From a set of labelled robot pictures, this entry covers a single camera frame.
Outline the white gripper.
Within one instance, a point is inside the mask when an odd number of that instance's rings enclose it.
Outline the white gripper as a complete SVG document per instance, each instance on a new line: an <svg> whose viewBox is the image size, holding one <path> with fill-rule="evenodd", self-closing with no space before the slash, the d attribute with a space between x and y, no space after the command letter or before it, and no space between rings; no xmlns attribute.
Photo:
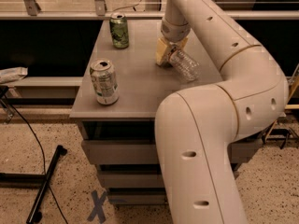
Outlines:
<svg viewBox="0 0 299 224"><path fill-rule="evenodd" d="M164 66L168 63L169 54L173 48L173 43L177 43L180 49L184 49L188 38L186 37L191 30L189 24L175 25L166 20L162 19L161 33L165 37L160 37L157 40L156 46L156 64Z"/></svg>

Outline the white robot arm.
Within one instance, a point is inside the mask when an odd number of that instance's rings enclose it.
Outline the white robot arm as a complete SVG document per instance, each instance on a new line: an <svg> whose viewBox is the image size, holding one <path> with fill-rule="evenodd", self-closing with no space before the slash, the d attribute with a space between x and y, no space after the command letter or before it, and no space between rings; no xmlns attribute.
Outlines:
<svg viewBox="0 0 299 224"><path fill-rule="evenodd" d="M247 224L228 146L284 111L285 75L269 52L212 0L168 0L164 37L187 23L220 72L218 83L176 91L160 104L155 138L174 224Z"/></svg>

